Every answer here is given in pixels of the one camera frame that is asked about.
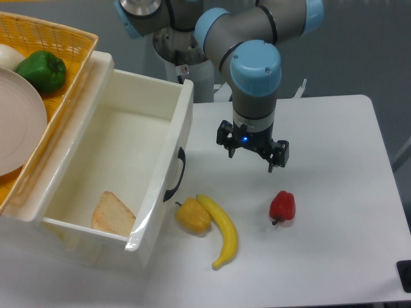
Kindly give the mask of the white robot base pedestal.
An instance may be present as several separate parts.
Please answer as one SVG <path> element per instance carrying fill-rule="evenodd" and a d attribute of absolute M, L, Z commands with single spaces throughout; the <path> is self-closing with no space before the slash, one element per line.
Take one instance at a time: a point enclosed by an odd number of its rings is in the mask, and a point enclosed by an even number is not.
<path fill-rule="evenodd" d="M 153 48 L 164 63 L 167 80 L 193 82 L 195 103 L 231 100 L 230 86 L 214 82 L 214 65 L 203 54 L 192 32 L 163 28 L 153 34 Z"/>

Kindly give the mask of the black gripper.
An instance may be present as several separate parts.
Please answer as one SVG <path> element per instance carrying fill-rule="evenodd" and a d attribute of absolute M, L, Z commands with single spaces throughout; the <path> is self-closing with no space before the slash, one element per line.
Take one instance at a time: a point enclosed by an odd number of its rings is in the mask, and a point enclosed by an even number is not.
<path fill-rule="evenodd" d="M 216 135 L 216 143 L 228 151 L 229 158 L 233 158 L 237 148 L 257 153 L 268 162 L 268 172 L 276 167 L 285 167 L 289 159 L 289 142 L 286 140 L 273 141 L 273 125 L 260 132 L 247 131 L 248 126 L 237 126 L 223 120 Z"/>

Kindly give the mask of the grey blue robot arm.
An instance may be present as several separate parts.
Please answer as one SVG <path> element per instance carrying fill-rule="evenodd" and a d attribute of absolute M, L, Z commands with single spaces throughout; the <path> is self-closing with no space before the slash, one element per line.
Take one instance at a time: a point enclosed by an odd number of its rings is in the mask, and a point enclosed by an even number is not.
<path fill-rule="evenodd" d="M 209 60 L 232 90 L 232 122 L 223 121 L 216 141 L 234 155 L 257 153 L 269 168 L 285 167 L 289 143 L 274 141 L 281 56 L 277 44 L 317 28 L 324 18 L 322 1 L 256 1 L 234 15 L 205 9 L 202 1 L 116 1 L 133 37 L 164 33 L 158 54 L 175 65 Z"/>

